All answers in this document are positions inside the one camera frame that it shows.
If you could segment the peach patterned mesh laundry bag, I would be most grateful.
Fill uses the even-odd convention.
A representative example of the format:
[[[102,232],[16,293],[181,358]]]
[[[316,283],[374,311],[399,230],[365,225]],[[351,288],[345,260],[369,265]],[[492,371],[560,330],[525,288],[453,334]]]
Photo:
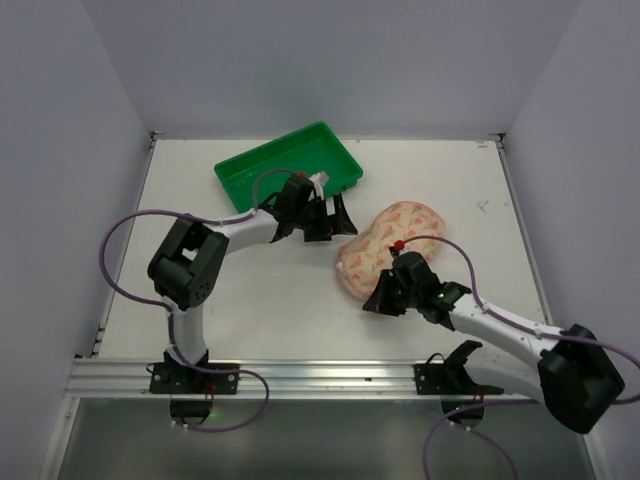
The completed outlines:
[[[366,300],[373,293],[380,274],[389,269],[389,248],[397,241],[421,235],[444,237],[446,223],[430,207],[401,201],[383,210],[369,228],[359,233],[339,250],[338,279],[353,297]]]

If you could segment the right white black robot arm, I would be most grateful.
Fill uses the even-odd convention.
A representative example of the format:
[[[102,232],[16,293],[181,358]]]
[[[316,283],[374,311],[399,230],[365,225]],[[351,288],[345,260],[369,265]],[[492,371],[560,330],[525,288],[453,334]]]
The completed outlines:
[[[440,281],[416,252],[400,254],[382,270],[363,308],[387,316],[414,310],[429,323],[468,335],[441,364],[415,369],[442,393],[526,396],[568,429],[586,434],[625,388],[590,330],[522,317],[499,320],[499,310],[477,303],[462,284]]]

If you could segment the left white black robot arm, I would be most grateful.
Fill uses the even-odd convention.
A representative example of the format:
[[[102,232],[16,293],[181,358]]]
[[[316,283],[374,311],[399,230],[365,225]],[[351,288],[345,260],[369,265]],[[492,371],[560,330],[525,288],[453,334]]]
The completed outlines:
[[[203,333],[203,304],[211,295],[226,256],[254,245],[278,242],[298,229],[306,242],[358,234],[342,195],[327,210],[324,191],[329,175],[288,172],[278,192],[243,215],[205,220],[176,219],[149,263],[147,274],[166,304],[169,347],[166,354],[184,368],[207,373],[208,349]]]

